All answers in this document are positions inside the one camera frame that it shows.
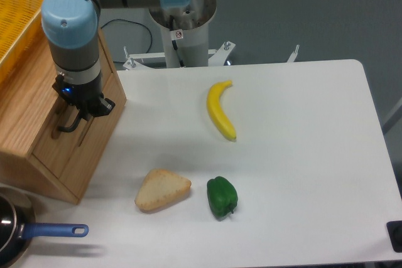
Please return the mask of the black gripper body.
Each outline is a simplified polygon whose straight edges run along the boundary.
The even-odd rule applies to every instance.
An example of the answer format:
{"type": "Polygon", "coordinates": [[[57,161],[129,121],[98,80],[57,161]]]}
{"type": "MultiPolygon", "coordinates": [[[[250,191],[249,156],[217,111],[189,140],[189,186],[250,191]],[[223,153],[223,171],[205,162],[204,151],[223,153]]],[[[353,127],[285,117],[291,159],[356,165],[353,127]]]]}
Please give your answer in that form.
{"type": "Polygon", "coordinates": [[[92,81],[84,84],[67,83],[63,75],[57,75],[53,89],[67,104],[75,106],[85,115],[109,115],[115,103],[102,93],[102,73],[92,81]]]}

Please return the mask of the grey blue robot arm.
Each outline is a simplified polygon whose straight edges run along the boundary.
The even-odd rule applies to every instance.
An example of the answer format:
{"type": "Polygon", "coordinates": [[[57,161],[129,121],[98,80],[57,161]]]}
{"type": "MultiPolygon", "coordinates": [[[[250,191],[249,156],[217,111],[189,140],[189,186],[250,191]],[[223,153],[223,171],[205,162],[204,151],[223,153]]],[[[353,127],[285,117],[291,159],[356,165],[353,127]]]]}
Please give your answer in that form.
{"type": "Polygon", "coordinates": [[[57,76],[53,89],[78,110],[72,132],[84,120],[109,115],[115,103],[104,97],[97,32],[102,9],[176,9],[190,0],[44,0],[41,24],[48,40],[57,76]]]}

